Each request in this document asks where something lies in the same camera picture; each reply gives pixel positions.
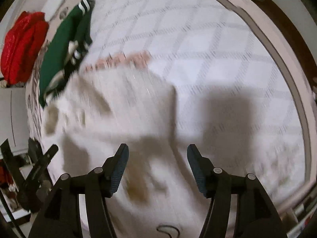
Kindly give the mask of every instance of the red cloth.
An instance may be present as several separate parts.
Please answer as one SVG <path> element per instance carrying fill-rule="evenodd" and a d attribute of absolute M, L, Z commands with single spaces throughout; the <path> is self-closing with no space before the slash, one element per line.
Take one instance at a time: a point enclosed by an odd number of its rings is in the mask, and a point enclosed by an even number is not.
<path fill-rule="evenodd" d="M 8 185 L 13 184 L 13 179 L 10 173 L 4 167 L 0 166 L 0 185 L 7 183 Z"/>
<path fill-rule="evenodd" d="M 22 12 L 4 39 L 0 67 L 4 79 L 10 84 L 27 82 L 49 24 L 42 12 Z"/>

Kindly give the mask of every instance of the white stripe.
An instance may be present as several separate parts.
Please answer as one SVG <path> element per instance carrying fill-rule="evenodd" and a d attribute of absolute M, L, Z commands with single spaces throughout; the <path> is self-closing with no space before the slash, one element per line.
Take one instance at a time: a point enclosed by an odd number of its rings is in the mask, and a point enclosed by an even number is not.
<path fill-rule="evenodd" d="M 89 50 L 89 45 L 84 41 L 84 48 L 88 51 Z"/>
<path fill-rule="evenodd" d="M 90 6 L 89 6 L 89 3 L 87 2 L 87 0 L 83 0 L 84 1 L 84 4 L 86 5 L 87 7 L 87 10 L 89 11 L 90 10 Z"/>
<path fill-rule="evenodd" d="M 85 8 L 83 7 L 83 5 L 81 5 L 81 2 L 78 4 L 78 7 L 81 9 L 82 15 L 84 16 L 86 11 L 85 11 Z"/>
<path fill-rule="evenodd" d="M 77 50 L 75 50 L 74 56 L 75 56 L 76 59 L 79 60 L 79 59 L 80 59 L 80 56 L 81 56 L 81 55 L 80 55 L 80 52 L 78 52 Z"/>
<path fill-rule="evenodd" d="M 76 59 L 74 57 L 70 58 L 70 62 L 72 63 L 72 65 L 76 64 Z"/>

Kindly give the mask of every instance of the black cable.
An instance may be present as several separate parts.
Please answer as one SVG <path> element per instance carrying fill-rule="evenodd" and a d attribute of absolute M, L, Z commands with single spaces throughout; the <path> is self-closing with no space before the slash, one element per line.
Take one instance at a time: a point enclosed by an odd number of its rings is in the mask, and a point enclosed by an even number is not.
<path fill-rule="evenodd" d="M 166 228 L 166 227 L 175 229 L 175 230 L 177 231 L 177 237 L 176 237 L 176 238 L 179 238 L 179 237 L 180 237 L 180 231 L 179 231 L 179 229 L 178 229 L 177 227 L 175 227 L 175 226 L 159 225 L 159 226 L 156 228 L 156 230 L 157 230 L 158 232 L 160 232 L 160 233 L 167 234 L 170 238 L 173 238 L 173 237 L 170 235 L 169 232 L 160 229 L 160 228 Z"/>
<path fill-rule="evenodd" d="M 5 198 L 4 198 L 3 193 L 2 193 L 1 190 L 0 190 L 0 200 L 1 200 L 1 203 L 2 203 L 2 205 L 3 205 L 4 209 L 5 209 L 5 211 L 6 211 L 7 214 L 9 215 L 9 218 L 11 219 L 11 222 L 12 222 L 13 226 L 16 228 L 16 230 L 18 231 L 18 233 L 20 234 L 20 236 L 21 236 L 22 238 L 26 238 L 25 235 L 24 235 L 24 233 L 21 231 L 19 225 L 16 223 L 16 221 L 15 221 L 13 215 L 12 215 L 12 212 L 10 211 L 9 206 L 7 205 L 7 202 L 5 201 Z"/>

